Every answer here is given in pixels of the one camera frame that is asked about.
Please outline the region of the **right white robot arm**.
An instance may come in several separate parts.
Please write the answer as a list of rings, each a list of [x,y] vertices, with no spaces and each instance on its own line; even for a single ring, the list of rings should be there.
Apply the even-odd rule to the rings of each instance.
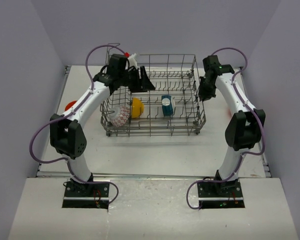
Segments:
[[[212,180],[213,191],[223,197],[231,191],[229,182],[238,179],[238,172],[246,155],[259,156],[252,152],[255,144],[264,140],[263,126],[266,114],[248,100],[243,90],[237,86],[235,72],[229,64],[221,64],[217,55],[209,55],[202,60],[204,76],[200,77],[198,97],[204,102],[216,97],[220,91],[231,113],[231,119],[225,130],[225,141],[228,145],[221,167]]]

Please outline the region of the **orange white bowl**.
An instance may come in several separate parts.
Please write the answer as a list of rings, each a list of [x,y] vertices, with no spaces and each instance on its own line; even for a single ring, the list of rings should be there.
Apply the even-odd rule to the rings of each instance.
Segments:
[[[69,103],[65,106],[64,111],[68,111],[70,108],[73,107],[73,105],[74,105],[76,102],[77,102],[76,100],[69,102]]]

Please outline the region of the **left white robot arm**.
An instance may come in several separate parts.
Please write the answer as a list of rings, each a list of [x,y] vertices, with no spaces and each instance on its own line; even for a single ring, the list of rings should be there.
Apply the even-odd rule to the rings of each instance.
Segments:
[[[54,114],[50,121],[50,145],[65,158],[76,190],[87,197],[93,193],[93,175],[87,166],[84,151],[87,139],[83,128],[100,104],[120,87],[132,93],[155,90],[144,66],[138,66],[137,54],[112,54],[109,62],[95,76],[84,95],[62,115]]]

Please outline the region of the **teal white bowl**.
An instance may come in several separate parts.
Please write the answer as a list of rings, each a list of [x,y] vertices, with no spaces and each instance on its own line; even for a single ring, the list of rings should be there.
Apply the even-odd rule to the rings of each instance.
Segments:
[[[162,95],[161,108],[164,117],[171,117],[175,112],[175,98],[169,94]]]

